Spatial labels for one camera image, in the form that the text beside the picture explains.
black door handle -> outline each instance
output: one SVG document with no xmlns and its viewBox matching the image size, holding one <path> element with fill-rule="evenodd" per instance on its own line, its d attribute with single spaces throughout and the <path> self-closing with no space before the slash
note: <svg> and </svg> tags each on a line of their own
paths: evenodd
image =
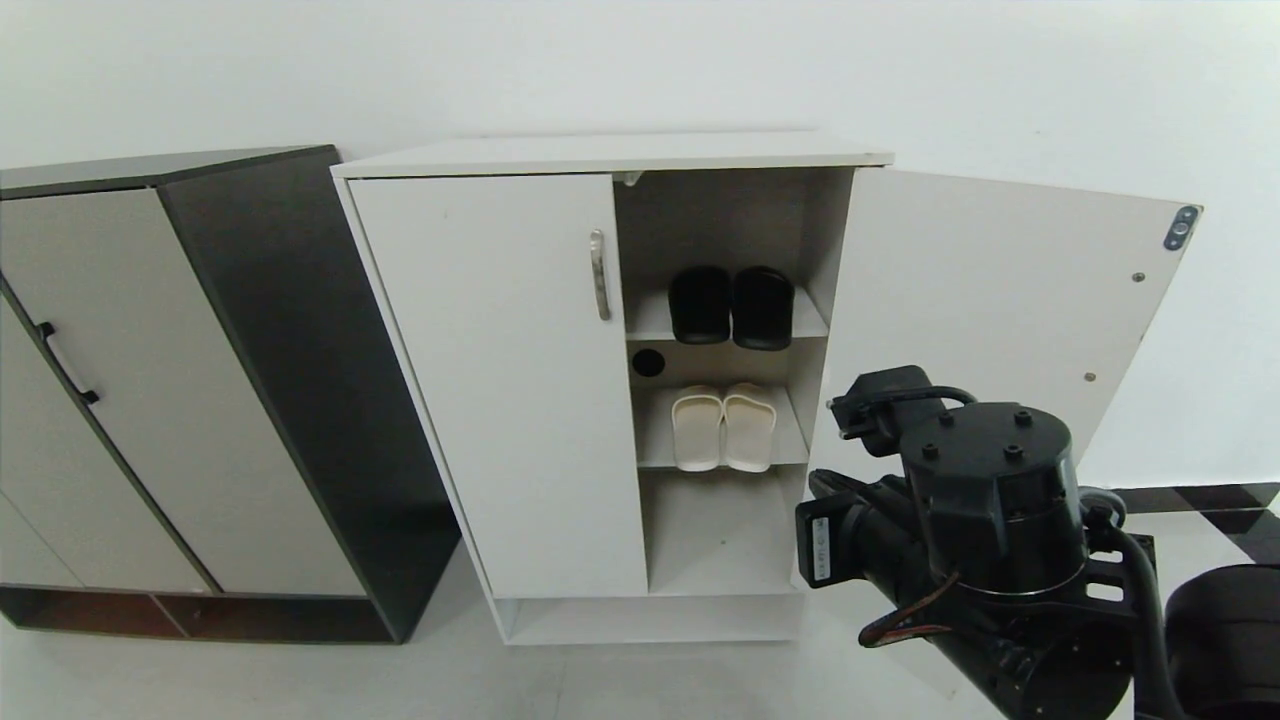
<svg viewBox="0 0 1280 720">
<path fill-rule="evenodd" d="M 99 400 L 102 400 L 100 395 L 91 389 L 81 389 L 76 387 L 76 380 L 73 380 L 70 373 L 67 372 L 67 365 L 63 363 L 63 359 L 58 356 L 58 351 L 54 350 L 52 343 L 49 342 L 49 338 L 58 332 L 58 328 L 46 320 L 36 325 L 36 332 L 40 333 L 41 345 L 44 345 L 45 350 L 49 351 L 49 356 L 54 359 L 54 363 L 58 365 L 58 370 L 61 372 L 63 377 L 67 378 L 67 382 L 76 389 L 76 395 L 79 396 L 81 401 L 84 405 L 93 405 Z"/>
</svg>

door handle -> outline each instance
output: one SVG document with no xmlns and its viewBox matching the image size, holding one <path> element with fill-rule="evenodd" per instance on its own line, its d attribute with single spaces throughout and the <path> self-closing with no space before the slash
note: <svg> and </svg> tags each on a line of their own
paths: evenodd
<svg viewBox="0 0 1280 720">
<path fill-rule="evenodd" d="M 595 281 L 595 309 L 600 311 L 600 319 L 608 322 L 613 315 L 609 313 L 609 290 L 604 284 L 604 231 L 591 231 L 591 278 Z"/>
<path fill-rule="evenodd" d="M 61 352 L 59 352 L 54 346 L 54 343 L 50 341 L 50 338 L 54 337 L 54 333 L 58 332 L 58 328 L 55 328 L 52 323 L 45 322 L 36 325 L 36 332 L 40 333 L 40 342 L 45 346 L 45 350 L 49 351 L 49 355 L 54 359 L 54 363 L 58 365 L 58 369 L 63 373 L 63 375 L 67 377 L 67 380 L 70 382 L 72 387 L 76 389 L 76 395 L 79 396 L 81 401 L 83 401 L 84 405 L 93 405 L 95 402 L 101 400 L 102 397 L 96 392 L 91 389 L 79 388 L 79 383 L 76 380 L 77 375 L 73 375 L 70 370 L 68 370 L 67 361 L 63 357 Z"/>
</svg>

slipper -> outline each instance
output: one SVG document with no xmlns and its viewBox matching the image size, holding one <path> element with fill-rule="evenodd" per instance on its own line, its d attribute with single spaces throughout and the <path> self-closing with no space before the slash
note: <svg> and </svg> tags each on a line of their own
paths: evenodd
<svg viewBox="0 0 1280 720">
<path fill-rule="evenodd" d="M 732 282 L 721 268 L 700 265 L 681 270 L 667 290 L 676 341 L 713 345 L 728 340 L 732 296 Z"/>
<path fill-rule="evenodd" d="M 735 470 L 763 473 L 772 465 L 773 427 L 778 414 L 769 393 L 739 383 L 724 393 L 724 461 Z"/>
<path fill-rule="evenodd" d="M 786 350 L 796 288 L 773 268 L 756 265 L 733 277 L 733 342 L 748 350 Z"/>
<path fill-rule="evenodd" d="M 676 393 L 671 404 L 671 428 L 676 433 L 676 468 L 705 473 L 721 464 L 721 420 L 724 405 L 719 391 L 692 386 Z"/>
</svg>

red wire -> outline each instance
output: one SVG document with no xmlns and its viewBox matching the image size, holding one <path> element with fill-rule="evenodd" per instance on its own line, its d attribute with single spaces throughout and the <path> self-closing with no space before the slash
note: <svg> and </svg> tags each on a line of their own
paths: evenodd
<svg viewBox="0 0 1280 720">
<path fill-rule="evenodd" d="M 925 624 L 902 626 L 902 624 L 910 620 L 911 616 L 920 610 L 933 605 L 936 600 L 942 597 L 942 593 L 951 589 L 951 585 L 956 584 L 959 580 L 960 571 L 956 570 L 955 573 L 951 573 L 946 582 L 938 585 L 938 589 L 931 592 L 911 605 L 895 610 L 893 612 L 890 612 L 879 620 L 867 625 L 863 628 L 863 632 L 858 633 L 858 644 L 863 647 L 884 647 L 887 644 L 909 641 L 911 638 L 924 638 L 950 633 L 951 628 L 947 625 Z"/>
</svg>

white cabinet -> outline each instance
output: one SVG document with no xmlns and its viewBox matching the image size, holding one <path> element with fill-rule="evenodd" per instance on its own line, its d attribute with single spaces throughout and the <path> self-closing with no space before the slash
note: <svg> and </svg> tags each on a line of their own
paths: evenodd
<svg viewBox="0 0 1280 720">
<path fill-rule="evenodd" d="M 1084 450 L 1198 208 L 891 161 L 760 132 L 458 140 L 334 168 L 506 642 L 792 637 L 806 470 L 896 469 L 822 409 L 863 372 L 918 364 L 1036 405 Z M 676 342 L 666 288 L 700 264 L 791 278 L 791 346 Z M 673 391 L 740 380 L 773 398 L 774 466 L 676 470 Z"/>
</svg>

